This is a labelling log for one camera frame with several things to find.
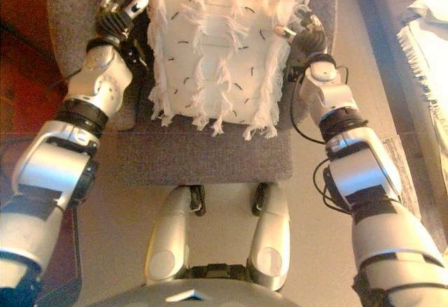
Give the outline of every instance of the black cable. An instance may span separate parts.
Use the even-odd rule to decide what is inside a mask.
[[[293,123],[294,129],[299,133],[299,135],[301,135],[303,138],[307,139],[308,141],[312,141],[313,143],[317,143],[317,144],[321,144],[321,145],[325,145],[325,141],[320,141],[311,137],[308,137],[306,134],[304,134],[303,132],[301,132],[298,128],[298,126],[295,123],[295,119],[294,119],[294,98],[295,98],[295,94],[297,92],[297,87],[299,84],[302,84],[303,78],[305,77],[304,74],[302,74],[302,76],[295,81],[294,84],[294,89],[293,89],[293,94],[291,95],[291,101],[290,101],[290,108],[289,108],[289,115],[290,115],[290,119],[291,119],[291,123]]]
[[[351,215],[348,211],[345,211],[344,209],[330,205],[326,200],[330,200],[333,204],[335,204],[335,202],[333,201],[333,199],[326,196],[326,192],[327,192],[327,186],[325,185],[325,188],[323,189],[323,195],[322,195],[323,204],[325,204],[327,207],[329,207],[329,209],[336,210],[339,213]]]
[[[316,174],[317,171],[321,168],[321,166],[323,164],[325,164],[328,160],[330,160],[330,158],[324,159],[323,161],[319,162],[318,165],[316,166],[316,168],[314,169],[313,172],[313,184],[314,184],[314,188],[316,188],[316,190],[319,192],[320,195],[324,196],[324,193],[322,192],[322,190],[319,188],[319,186],[317,185],[316,182]]]
[[[324,159],[324,160],[323,160],[322,162],[320,162],[320,163],[316,166],[316,168],[314,169],[314,172],[313,172],[313,184],[314,184],[314,188],[316,188],[317,192],[318,192],[320,195],[322,195],[322,201],[323,201],[323,204],[325,204],[327,207],[329,207],[329,209],[336,210],[336,211],[339,212],[339,213],[343,213],[343,214],[351,215],[348,211],[345,211],[344,209],[341,209],[341,208],[336,207],[336,206],[332,206],[332,205],[330,205],[330,204],[327,202],[327,201],[331,201],[334,205],[336,205],[335,202],[333,201],[333,199],[330,198],[330,197],[328,197],[328,196],[326,195],[326,192],[327,192],[327,185],[325,185],[325,187],[323,188],[323,190],[321,190],[321,189],[319,188],[319,186],[317,185],[317,182],[316,182],[316,174],[317,174],[317,171],[318,171],[318,170],[321,168],[321,166],[324,165],[328,160],[330,160],[330,159],[329,159],[329,158]]]
[[[345,69],[345,83],[344,84],[347,85],[349,83],[349,67],[347,67],[345,65],[336,67],[336,69],[339,69],[339,68]]]
[[[74,75],[76,75],[77,73],[79,73],[80,71],[81,71],[81,68],[79,68],[77,71],[74,71],[74,72],[71,73],[70,75],[68,75],[68,76],[66,76],[66,77],[64,77],[64,78],[61,78],[61,79],[57,80],[56,82],[52,83],[51,85],[49,85],[49,86],[47,87],[47,89],[46,89],[47,92],[49,92],[50,90],[55,89],[58,85],[60,85],[61,83],[67,81],[67,80],[70,79],[72,76],[74,76]]]

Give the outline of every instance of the chair seat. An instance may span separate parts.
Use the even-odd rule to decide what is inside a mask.
[[[245,141],[244,125],[225,123],[224,134],[212,137],[212,122],[198,131],[191,118],[180,115],[161,127],[150,119],[150,85],[144,87],[136,126],[119,133],[116,178],[124,185],[274,182],[292,176],[290,130]]]

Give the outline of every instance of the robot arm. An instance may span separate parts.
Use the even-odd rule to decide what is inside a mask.
[[[314,26],[297,36],[283,27],[276,33],[301,45],[301,38],[319,31],[320,22],[312,21]],[[308,60],[300,96],[325,141],[330,163],[323,178],[331,199],[353,218],[358,269],[353,289],[364,307],[446,306],[447,265],[420,221],[401,204],[395,164],[360,116],[335,60],[322,49],[302,50]]]
[[[46,122],[15,166],[14,196],[0,215],[0,300],[32,306],[59,235],[62,215],[78,204],[95,176],[92,157],[107,120],[122,104],[132,74],[120,55],[132,20],[148,5],[103,0],[98,37],[54,120]]]

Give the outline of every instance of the white fringed cushion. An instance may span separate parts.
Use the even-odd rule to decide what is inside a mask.
[[[193,117],[213,135],[223,122],[247,124],[250,140],[276,136],[289,45],[273,33],[309,0],[150,0],[148,43],[154,52],[153,119],[167,126]]]

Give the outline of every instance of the white cloth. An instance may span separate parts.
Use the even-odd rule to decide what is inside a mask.
[[[416,0],[409,7],[427,22],[448,24],[448,0]]]
[[[448,190],[448,0],[417,0],[410,8],[422,17],[403,27],[398,40],[430,102]]]
[[[150,0],[148,43],[156,85],[153,119],[167,126],[176,114],[202,130],[215,119],[277,135],[278,102],[289,45],[273,33],[309,0]]]

